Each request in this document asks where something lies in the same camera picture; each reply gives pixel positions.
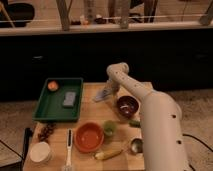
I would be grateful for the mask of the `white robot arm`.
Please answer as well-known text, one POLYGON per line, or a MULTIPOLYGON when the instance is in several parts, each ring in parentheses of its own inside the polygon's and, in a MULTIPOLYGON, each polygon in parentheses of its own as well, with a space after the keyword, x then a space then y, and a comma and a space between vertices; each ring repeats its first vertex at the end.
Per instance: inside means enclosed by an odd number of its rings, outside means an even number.
POLYGON ((145 171, 189 171, 180 125, 182 110, 176 101, 130 77, 127 63, 111 64, 106 72, 112 89, 121 85, 141 102, 145 171))

